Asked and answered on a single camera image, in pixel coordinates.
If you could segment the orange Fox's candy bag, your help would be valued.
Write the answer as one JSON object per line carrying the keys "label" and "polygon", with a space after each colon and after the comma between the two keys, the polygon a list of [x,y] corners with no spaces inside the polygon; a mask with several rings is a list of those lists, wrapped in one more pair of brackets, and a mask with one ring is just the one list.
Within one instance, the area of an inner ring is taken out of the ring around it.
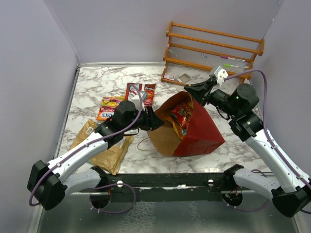
{"label": "orange Fox's candy bag", "polygon": [[113,97],[103,97],[99,113],[97,115],[97,120],[105,121],[108,118],[112,117],[115,111],[115,108],[125,100],[123,96],[113,96]]}

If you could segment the red Doritos chip bag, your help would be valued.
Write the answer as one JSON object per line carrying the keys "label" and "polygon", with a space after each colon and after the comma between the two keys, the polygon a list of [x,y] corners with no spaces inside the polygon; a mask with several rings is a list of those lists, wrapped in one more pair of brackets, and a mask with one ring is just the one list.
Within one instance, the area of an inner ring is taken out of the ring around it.
{"label": "red Doritos chip bag", "polygon": [[125,100],[139,99],[137,90],[140,92],[144,106],[151,106],[155,96],[156,84],[128,83],[126,88]]}

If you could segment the orange yellow chip bag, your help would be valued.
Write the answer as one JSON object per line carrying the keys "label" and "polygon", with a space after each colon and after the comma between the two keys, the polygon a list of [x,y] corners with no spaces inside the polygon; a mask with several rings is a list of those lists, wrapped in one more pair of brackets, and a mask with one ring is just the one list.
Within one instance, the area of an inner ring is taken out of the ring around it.
{"label": "orange yellow chip bag", "polygon": [[166,116],[166,121],[172,124],[173,129],[180,139],[183,139],[187,134],[188,122],[184,117]]}

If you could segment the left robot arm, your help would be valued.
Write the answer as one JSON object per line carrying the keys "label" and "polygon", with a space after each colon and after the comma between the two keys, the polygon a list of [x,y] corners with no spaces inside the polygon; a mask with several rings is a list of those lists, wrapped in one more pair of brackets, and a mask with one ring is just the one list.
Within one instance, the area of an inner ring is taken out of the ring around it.
{"label": "left robot arm", "polygon": [[114,114],[95,128],[84,141],[64,155],[47,163],[39,160],[33,164],[27,189],[31,195],[29,205],[35,206],[33,199],[45,210],[56,207],[66,195],[88,188],[100,192],[106,189],[107,179],[99,167],[86,172],[75,171],[94,156],[108,150],[120,142],[128,130],[154,131],[164,125],[151,106],[146,109],[131,101],[122,101]]}

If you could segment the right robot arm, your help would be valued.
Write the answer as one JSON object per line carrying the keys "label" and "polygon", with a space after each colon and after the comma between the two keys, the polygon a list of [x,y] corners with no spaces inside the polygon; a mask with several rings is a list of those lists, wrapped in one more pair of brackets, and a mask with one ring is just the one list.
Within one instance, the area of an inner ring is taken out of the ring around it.
{"label": "right robot arm", "polygon": [[271,200],[281,214],[293,217],[311,201],[310,176],[290,159],[253,112],[259,98],[252,85],[242,83],[231,95],[220,89],[213,91],[213,86],[208,80],[184,89],[201,106],[211,104],[226,113],[233,133],[260,156],[276,178],[271,180],[235,165],[225,171],[224,186],[229,190],[238,186],[251,189]]}

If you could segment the brown red paper bag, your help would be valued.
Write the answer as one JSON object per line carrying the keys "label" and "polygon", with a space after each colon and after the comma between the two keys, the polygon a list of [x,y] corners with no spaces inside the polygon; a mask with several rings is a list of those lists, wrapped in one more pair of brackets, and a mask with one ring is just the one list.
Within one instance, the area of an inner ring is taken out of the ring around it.
{"label": "brown red paper bag", "polygon": [[[168,117],[170,110],[182,103],[188,103],[193,111],[187,133],[181,139],[173,129],[173,124],[168,121]],[[155,114],[164,121],[164,125],[154,131],[148,131],[147,134],[154,148],[163,156],[209,154],[225,142],[207,110],[185,91],[168,98]]]}

